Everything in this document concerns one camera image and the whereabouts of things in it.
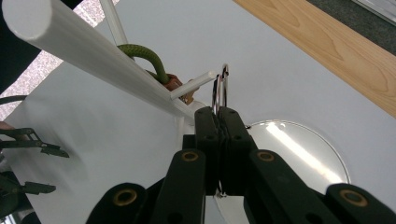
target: white surface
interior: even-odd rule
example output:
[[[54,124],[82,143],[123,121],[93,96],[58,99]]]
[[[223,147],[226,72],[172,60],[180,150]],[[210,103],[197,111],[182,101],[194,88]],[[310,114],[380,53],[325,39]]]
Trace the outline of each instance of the white surface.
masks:
[[[249,223],[244,209],[244,197],[227,196],[215,198],[219,211],[228,224]]]
[[[340,153],[353,184],[396,210],[396,120],[281,35],[227,0],[123,1],[116,8],[127,36],[157,52],[167,72],[186,81],[228,63],[228,104],[246,124],[284,119],[315,130]],[[107,24],[97,29],[111,39]],[[210,105],[211,92],[205,85],[194,98]],[[171,116],[69,64],[7,121],[35,128],[71,155],[7,153],[21,181],[58,187],[29,196],[44,224],[83,223],[112,186],[154,183],[177,139]],[[206,209],[206,223],[220,223],[215,212]]]
[[[25,2],[43,9],[29,10]],[[185,104],[172,101],[169,90],[62,2],[5,0],[3,5],[7,26],[17,37],[170,114],[193,118]],[[29,20],[20,22],[24,14]]]

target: green wire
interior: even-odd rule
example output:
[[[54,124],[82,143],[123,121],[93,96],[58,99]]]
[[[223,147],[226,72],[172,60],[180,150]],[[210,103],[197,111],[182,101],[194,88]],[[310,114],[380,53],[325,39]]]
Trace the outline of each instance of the green wire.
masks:
[[[163,62],[161,62],[160,57],[158,57],[154,51],[146,47],[133,44],[119,45],[118,48],[130,58],[137,57],[148,60],[151,62],[157,74],[151,73],[149,71],[148,72],[162,84],[169,82],[170,79],[165,73]]]

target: white pvc pipe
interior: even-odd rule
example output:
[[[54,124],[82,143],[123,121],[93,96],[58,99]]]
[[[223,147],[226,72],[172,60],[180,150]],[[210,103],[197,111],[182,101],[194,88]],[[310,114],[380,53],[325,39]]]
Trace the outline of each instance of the white pvc pipe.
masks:
[[[175,118],[177,127],[176,151],[183,149],[184,117]]]
[[[4,0],[9,29],[20,39],[151,105],[193,119],[193,112],[59,0]]]
[[[183,84],[181,87],[171,91],[171,99],[175,100],[178,97],[180,97],[190,91],[198,89],[200,86],[215,79],[216,75],[217,75],[216,72],[209,71],[209,72],[202,74],[202,75],[198,76],[197,78]]]
[[[128,44],[128,39],[122,29],[119,15],[117,14],[116,8],[111,0],[100,0],[102,10],[105,13],[105,18],[107,20],[108,26],[110,28],[111,34],[113,34],[114,42],[116,45]]]

